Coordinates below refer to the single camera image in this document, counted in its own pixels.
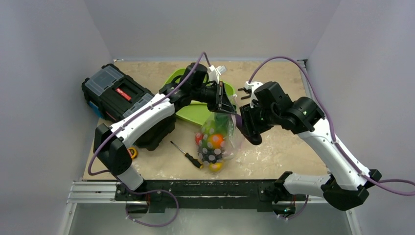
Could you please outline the purple eggplant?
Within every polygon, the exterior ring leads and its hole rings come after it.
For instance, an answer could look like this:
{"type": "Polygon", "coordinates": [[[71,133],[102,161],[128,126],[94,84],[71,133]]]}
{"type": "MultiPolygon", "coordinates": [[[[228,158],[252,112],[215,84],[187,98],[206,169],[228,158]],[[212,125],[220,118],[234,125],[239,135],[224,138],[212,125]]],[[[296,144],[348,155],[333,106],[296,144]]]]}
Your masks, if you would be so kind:
{"type": "Polygon", "coordinates": [[[243,128],[243,120],[242,117],[239,114],[235,115],[235,120],[236,120],[236,126],[238,129],[243,128]]]}

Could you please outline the clear zip top bag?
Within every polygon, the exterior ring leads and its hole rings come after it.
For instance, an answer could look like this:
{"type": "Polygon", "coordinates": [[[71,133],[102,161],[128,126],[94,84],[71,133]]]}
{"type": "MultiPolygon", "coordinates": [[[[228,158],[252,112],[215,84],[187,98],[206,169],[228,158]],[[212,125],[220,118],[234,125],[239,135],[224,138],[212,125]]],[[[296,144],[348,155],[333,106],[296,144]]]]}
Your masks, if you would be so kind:
{"type": "Polygon", "coordinates": [[[236,156],[243,140],[236,115],[212,113],[195,133],[197,159],[211,172],[219,172],[236,156]]]}

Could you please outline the orange fruit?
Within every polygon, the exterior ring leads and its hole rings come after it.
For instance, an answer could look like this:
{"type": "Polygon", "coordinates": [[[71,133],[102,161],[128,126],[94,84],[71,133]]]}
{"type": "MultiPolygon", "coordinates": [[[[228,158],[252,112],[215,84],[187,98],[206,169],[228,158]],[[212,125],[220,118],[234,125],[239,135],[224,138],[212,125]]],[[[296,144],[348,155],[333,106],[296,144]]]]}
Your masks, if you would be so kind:
{"type": "Polygon", "coordinates": [[[207,145],[211,149],[220,149],[225,146],[224,136],[221,134],[210,135],[207,139],[207,145]]]}

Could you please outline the yellow pear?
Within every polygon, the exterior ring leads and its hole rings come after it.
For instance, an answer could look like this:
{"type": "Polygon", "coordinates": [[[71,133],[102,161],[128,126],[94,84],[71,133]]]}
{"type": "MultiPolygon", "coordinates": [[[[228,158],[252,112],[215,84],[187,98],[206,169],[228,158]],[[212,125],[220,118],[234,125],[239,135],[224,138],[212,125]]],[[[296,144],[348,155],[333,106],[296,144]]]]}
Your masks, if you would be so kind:
{"type": "Polygon", "coordinates": [[[223,162],[210,163],[208,167],[211,172],[219,172],[223,168],[223,162]]]}

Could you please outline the black grape bunch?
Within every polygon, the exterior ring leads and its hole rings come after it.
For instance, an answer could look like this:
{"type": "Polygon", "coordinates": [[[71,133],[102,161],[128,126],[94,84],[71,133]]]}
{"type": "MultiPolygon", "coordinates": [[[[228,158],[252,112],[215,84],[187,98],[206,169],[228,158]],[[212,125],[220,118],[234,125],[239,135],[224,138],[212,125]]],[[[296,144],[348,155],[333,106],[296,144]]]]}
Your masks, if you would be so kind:
{"type": "Polygon", "coordinates": [[[222,148],[210,148],[199,146],[197,149],[198,160],[202,163],[215,164],[224,161],[224,150],[222,148]]]}

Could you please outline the green bok choy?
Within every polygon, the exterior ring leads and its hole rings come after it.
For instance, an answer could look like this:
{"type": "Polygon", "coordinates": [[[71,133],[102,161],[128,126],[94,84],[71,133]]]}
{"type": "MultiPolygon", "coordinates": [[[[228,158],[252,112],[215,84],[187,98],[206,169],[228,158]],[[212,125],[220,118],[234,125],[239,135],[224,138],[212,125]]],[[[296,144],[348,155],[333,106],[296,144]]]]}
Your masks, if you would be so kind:
{"type": "Polygon", "coordinates": [[[214,125],[218,132],[226,132],[230,121],[229,114],[214,113],[214,125]]]}

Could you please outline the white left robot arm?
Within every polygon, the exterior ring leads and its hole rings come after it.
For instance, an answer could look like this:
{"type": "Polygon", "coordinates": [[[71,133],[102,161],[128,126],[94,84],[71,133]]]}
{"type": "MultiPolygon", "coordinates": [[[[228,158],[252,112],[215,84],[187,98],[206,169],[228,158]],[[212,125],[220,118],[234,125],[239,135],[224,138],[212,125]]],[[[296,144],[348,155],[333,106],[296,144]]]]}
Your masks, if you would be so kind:
{"type": "Polygon", "coordinates": [[[96,128],[93,158],[99,159],[127,188],[133,200],[142,199],[146,187],[143,177],[132,165],[129,147],[194,100],[205,103],[211,112],[235,114],[235,106],[220,79],[226,71],[225,66],[191,63],[182,75],[164,85],[138,110],[110,126],[102,124],[96,128]]]}

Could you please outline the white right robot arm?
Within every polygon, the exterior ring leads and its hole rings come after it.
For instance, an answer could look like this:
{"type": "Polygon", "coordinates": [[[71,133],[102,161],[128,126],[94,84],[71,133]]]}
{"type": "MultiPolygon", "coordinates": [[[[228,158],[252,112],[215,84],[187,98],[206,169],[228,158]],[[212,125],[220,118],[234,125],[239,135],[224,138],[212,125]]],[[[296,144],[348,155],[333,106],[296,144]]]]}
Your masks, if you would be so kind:
{"type": "Polygon", "coordinates": [[[276,199],[294,194],[324,198],[334,208],[347,211],[362,205],[369,188],[381,173],[361,164],[330,130],[328,119],[317,103],[305,96],[292,101],[277,82],[246,82],[242,88],[249,104],[240,107],[237,126],[253,145],[262,143],[262,133],[274,126],[291,131],[319,156],[328,169],[321,176],[285,172],[275,185],[276,199]]]}

